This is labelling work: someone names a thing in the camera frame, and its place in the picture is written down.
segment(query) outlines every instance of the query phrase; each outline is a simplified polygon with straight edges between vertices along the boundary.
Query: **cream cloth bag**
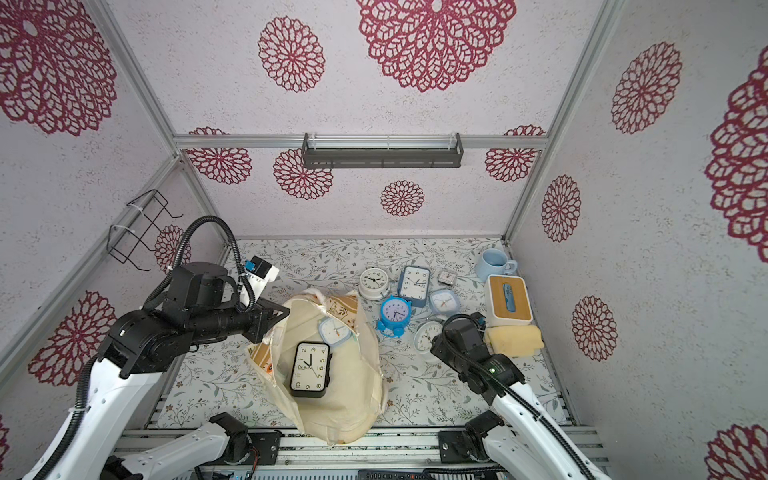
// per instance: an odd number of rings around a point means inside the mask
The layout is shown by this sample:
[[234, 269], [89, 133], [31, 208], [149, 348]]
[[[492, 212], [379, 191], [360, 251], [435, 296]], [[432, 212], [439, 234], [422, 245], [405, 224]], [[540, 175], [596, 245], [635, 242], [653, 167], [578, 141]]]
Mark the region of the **cream cloth bag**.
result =
[[[296, 427], [329, 445], [354, 442], [368, 432], [386, 407], [387, 389], [379, 367], [379, 342], [359, 304], [356, 292], [325, 297], [308, 289], [283, 304], [290, 315], [280, 320], [247, 357], [264, 384], [266, 397]], [[331, 349], [330, 383], [319, 399], [293, 397], [287, 387], [299, 342], [323, 339], [318, 322], [326, 316], [340, 320], [352, 337]]]

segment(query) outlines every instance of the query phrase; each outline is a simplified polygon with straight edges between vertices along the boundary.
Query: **sponge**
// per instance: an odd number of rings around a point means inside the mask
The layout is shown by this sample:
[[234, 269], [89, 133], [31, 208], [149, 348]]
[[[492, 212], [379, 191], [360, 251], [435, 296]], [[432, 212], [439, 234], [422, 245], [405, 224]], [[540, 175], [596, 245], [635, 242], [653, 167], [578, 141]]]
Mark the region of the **sponge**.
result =
[[508, 357], [533, 356], [544, 347], [541, 330], [535, 325], [493, 326], [485, 331], [485, 341], [491, 343], [494, 353]]

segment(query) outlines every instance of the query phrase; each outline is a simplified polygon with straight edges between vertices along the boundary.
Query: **red mandala pattern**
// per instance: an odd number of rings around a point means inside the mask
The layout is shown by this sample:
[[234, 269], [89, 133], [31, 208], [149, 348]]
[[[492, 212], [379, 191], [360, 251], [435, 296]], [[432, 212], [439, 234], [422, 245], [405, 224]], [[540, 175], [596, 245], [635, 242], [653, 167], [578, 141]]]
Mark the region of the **red mandala pattern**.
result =
[[384, 187], [381, 201], [388, 214], [407, 217], [424, 205], [424, 190], [413, 182], [398, 180]]
[[603, 300], [586, 296], [574, 308], [571, 329], [578, 348], [589, 358], [607, 360], [616, 348], [616, 322], [614, 314]]
[[707, 480], [768, 478], [768, 432], [760, 425], [732, 425], [728, 430], [718, 430], [707, 447]]
[[382, 73], [404, 88], [445, 90], [488, 63], [514, 0], [357, 0], [360, 33]]
[[541, 224], [553, 242], [570, 237], [581, 215], [581, 198], [573, 178], [561, 175], [555, 178], [541, 203]]
[[296, 198], [314, 200], [328, 193], [333, 185], [333, 172], [329, 168], [306, 168], [301, 150], [282, 152], [272, 166], [277, 184]]
[[[184, 230], [181, 227], [168, 225], [157, 235], [157, 240], [154, 241], [154, 258], [157, 260], [157, 265], [163, 273], [168, 273], [168, 267], [174, 262], [174, 256], [176, 255], [176, 249], [179, 247], [182, 233], [184, 233]], [[191, 259], [192, 247], [187, 243], [187, 248], [184, 249], [184, 256], [181, 258], [181, 264], [189, 263]]]
[[[520, 125], [504, 135], [542, 136], [546, 133], [541, 127]], [[496, 180], [520, 180], [528, 176], [537, 154], [534, 148], [492, 148], [485, 154], [485, 170]]]
[[5, 460], [5, 454], [11, 448], [8, 445], [8, 429], [2, 424], [2, 415], [0, 415], [0, 472], [2, 472], [2, 463]]
[[728, 219], [728, 235], [757, 247], [768, 263], [768, 47], [749, 79], [730, 93], [728, 112], [710, 139], [710, 205]]
[[259, 58], [270, 78], [288, 91], [314, 88], [326, 70], [317, 37], [294, 18], [275, 18], [266, 24], [259, 38]]
[[[218, 128], [202, 127], [190, 135], [229, 135]], [[197, 171], [220, 184], [238, 184], [250, 175], [250, 157], [245, 148], [188, 148], [187, 155]]]
[[621, 75], [611, 108], [617, 130], [633, 134], [652, 125], [680, 83], [680, 52], [664, 41], [641, 53]]
[[0, 103], [13, 121], [75, 137], [111, 116], [118, 76], [77, 0], [0, 2]]
[[40, 383], [74, 385], [116, 319], [109, 300], [99, 292], [85, 292], [29, 363], [28, 371]]

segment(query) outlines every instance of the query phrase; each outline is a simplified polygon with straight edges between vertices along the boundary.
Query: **mug handle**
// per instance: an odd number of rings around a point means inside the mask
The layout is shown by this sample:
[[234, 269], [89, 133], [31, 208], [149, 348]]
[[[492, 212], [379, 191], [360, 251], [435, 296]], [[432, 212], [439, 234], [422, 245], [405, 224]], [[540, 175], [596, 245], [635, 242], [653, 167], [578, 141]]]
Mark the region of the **mug handle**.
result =
[[509, 260], [507, 264], [505, 265], [506, 270], [504, 270], [504, 273], [507, 275], [514, 275], [518, 271], [518, 261], [517, 260]]

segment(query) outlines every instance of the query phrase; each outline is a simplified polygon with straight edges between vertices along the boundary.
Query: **floral tablecloth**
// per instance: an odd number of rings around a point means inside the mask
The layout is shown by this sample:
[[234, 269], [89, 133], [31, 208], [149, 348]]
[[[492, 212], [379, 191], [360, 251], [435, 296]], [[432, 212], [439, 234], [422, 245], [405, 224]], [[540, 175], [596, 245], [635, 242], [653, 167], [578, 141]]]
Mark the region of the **floral tablecloth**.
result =
[[[406, 264], [432, 271], [430, 289], [442, 288], [434, 280], [443, 267], [458, 272], [452, 287], [462, 302], [462, 312], [485, 310], [483, 284], [474, 273], [480, 252], [500, 247], [498, 238], [415, 240], [241, 240], [244, 260], [258, 255], [280, 268], [277, 280], [263, 296], [282, 303], [314, 286], [327, 293], [346, 293], [356, 288], [361, 272], [370, 266], [387, 270], [393, 280]], [[227, 260], [233, 271], [233, 260]], [[375, 324], [381, 302], [363, 300], [363, 308]], [[388, 409], [376, 422], [388, 425], [463, 425], [488, 409], [481, 396], [472, 393], [446, 365], [426, 362], [413, 347], [415, 329], [431, 311], [414, 309], [413, 318], [401, 339], [379, 334], [382, 372], [389, 387]], [[184, 358], [162, 412], [161, 429], [196, 428], [209, 417], [229, 412], [248, 426], [292, 426], [263, 395], [259, 379], [245, 360], [242, 336], [202, 346]], [[556, 391], [542, 354], [520, 357], [515, 364], [550, 415], [568, 423], [562, 399]]]

